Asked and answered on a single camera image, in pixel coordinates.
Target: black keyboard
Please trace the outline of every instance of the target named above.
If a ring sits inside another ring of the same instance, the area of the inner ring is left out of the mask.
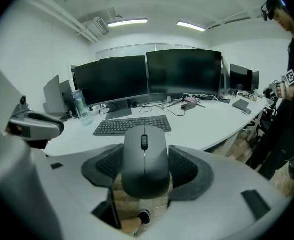
[[[93,135],[124,136],[126,131],[136,126],[155,126],[163,129],[165,133],[172,131],[167,116],[161,115],[120,120],[105,120],[100,123]]]
[[[236,101],[234,104],[232,104],[233,107],[241,110],[241,111],[244,111],[245,109],[247,109],[249,105],[249,102],[243,100],[243,99],[240,99],[238,101]]]

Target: air vent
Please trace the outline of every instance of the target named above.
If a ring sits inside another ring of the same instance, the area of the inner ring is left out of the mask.
[[[97,20],[96,26],[99,28],[99,30],[101,31],[101,33],[105,36],[109,33],[109,28],[106,25],[105,21],[100,18],[99,20]]]

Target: desk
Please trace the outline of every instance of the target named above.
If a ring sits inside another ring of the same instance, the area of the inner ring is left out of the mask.
[[[227,153],[234,143],[238,133],[258,115],[262,115],[267,106],[265,98],[252,101],[242,97],[229,97],[230,104],[216,100],[203,100],[201,105],[186,111],[185,116],[175,116],[169,111],[162,111],[159,107],[153,107],[152,111],[140,113],[141,108],[132,108],[132,115],[120,119],[143,118],[166,115],[172,131],[165,133],[166,144],[187,147],[195,150],[207,150],[225,140],[223,152]],[[249,102],[248,109],[251,114],[244,114],[233,107],[233,103],[239,99]],[[181,110],[183,103],[168,108],[177,115],[183,115]],[[51,140],[44,150],[49,156],[63,156],[79,152],[102,148],[113,144],[123,144],[125,136],[94,136],[98,125],[105,119],[104,115],[94,115],[94,122],[89,126],[83,126],[79,119],[72,118],[64,123],[65,129],[61,136]]]

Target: water bottle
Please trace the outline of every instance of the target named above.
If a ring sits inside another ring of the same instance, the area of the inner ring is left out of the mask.
[[[257,99],[258,99],[258,90],[256,89],[256,90],[254,91],[254,93],[253,93],[253,98],[252,98],[252,100],[253,100],[254,102],[256,102]]]
[[[86,105],[86,101],[81,90],[76,90],[73,93],[73,100],[76,105],[77,114],[83,126],[89,126],[93,123],[93,118]]]

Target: curved monitor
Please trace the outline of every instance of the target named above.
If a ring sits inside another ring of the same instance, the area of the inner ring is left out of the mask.
[[[101,59],[76,67],[75,75],[88,106],[148,95],[145,56]]]
[[[151,94],[217,95],[222,53],[201,49],[174,49],[147,53]]]

